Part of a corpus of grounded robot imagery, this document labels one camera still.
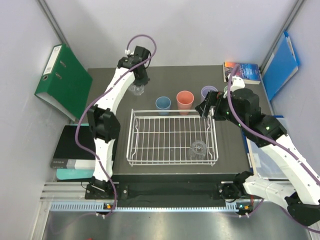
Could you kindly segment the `clear glass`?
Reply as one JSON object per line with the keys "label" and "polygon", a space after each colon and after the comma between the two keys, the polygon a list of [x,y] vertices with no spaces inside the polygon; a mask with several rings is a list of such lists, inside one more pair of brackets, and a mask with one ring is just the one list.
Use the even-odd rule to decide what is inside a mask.
{"label": "clear glass", "polygon": [[145,91],[145,86],[144,85],[137,86],[135,84],[131,84],[128,90],[135,96],[141,96]]}
{"label": "clear glass", "polygon": [[206,158],[207,145],[202,140],[196,140],[188,150],[188,158],[191,161],[202,161]]}

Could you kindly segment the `purple plastic cup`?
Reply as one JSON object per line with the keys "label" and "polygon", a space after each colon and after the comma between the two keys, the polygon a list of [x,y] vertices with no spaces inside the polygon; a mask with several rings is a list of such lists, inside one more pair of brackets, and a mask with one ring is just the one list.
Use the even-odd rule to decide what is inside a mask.
{"label": "purple plastic cup", "polygon": [[211,85],[204,86],[204,87],[201,89],[201,91],[200,91],[200,94],[201,94],[201,102],[203,102],[203,101],[205,100],[207,94],[208,94],[209,92],[211,92],[211,91],[217,92],[218,89],[217,89],[216,87],[214,87],[214,86],[211,86]]}

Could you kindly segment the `pink plastic cup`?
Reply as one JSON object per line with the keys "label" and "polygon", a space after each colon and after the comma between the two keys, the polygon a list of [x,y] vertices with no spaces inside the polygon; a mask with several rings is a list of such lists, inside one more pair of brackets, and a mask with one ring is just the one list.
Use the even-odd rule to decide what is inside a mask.
{"label": "pink plastic cup", "polygon": [[180,91],[176,95],[177,108],[180,110],[179,113],[181,115],[187,115],[189,113],[187,110],[192,108],[194,99],[193,93],[187,90]]}

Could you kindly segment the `blue plastic cup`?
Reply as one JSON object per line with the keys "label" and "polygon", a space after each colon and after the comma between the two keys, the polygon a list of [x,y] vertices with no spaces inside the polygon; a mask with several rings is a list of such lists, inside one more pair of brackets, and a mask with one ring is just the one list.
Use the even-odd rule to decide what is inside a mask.
{"label": "blue plastic cup", "polygon": [[168,110],[171,109],[171,100],[167,96],[160,96],[156,99],[155,106],[159,110],[159,115],[167,116]]}

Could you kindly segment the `clear glass front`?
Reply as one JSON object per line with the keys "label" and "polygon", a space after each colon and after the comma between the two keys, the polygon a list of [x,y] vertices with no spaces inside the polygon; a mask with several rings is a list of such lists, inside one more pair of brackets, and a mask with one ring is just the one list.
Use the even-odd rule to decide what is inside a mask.
{"label": "clear glass front", "polygon": [[206,158],[207,145],[202,140],[196,140],[188,150],[188,158],[191,161],[202,161]]}

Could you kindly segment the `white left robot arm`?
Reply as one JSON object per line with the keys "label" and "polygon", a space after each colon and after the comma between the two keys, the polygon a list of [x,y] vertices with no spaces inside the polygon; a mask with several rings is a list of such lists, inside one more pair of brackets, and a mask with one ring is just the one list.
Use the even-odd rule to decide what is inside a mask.
{"label": "white left robot arm", "polygon": [[86,113],[95,144],[95,168],[90,185],[107,196],[115,193],[111,177],[121,130],[116,112],[131,85],[145,86],[150,80],[145,67],[149,60],[150,55],[137,54],[121,58],[105,92],[90,104]]}

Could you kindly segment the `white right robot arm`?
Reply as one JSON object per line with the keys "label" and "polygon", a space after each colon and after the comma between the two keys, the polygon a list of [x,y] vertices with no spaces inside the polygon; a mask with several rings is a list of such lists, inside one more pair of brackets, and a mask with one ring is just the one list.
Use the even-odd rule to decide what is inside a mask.
{"label": "white right robot arm", "polygon": [[196,111],[207,118],[213,111],[216,121],[229,121],[240,127],[244,135],[281,169],[288,183],[265,180],[244,171],[233,179],[236,197],[254,195],[284,209],[303,226],[320,220],[320,178],[299,154],[287,130],[272,115],[261,112],[260,99],[251,89],[231,93],[233,109],[223,92],[210,91]]}

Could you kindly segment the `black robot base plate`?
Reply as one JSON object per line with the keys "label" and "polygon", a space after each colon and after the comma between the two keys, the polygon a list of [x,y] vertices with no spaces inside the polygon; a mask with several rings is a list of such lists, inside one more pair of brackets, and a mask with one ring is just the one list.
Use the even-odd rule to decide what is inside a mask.
{"label": "black robot base plate", "polygon": [[245,197],[236,174],[119,174],[107,196],[89,184],[87,200],[117,200],[120,207],[213,207]]}

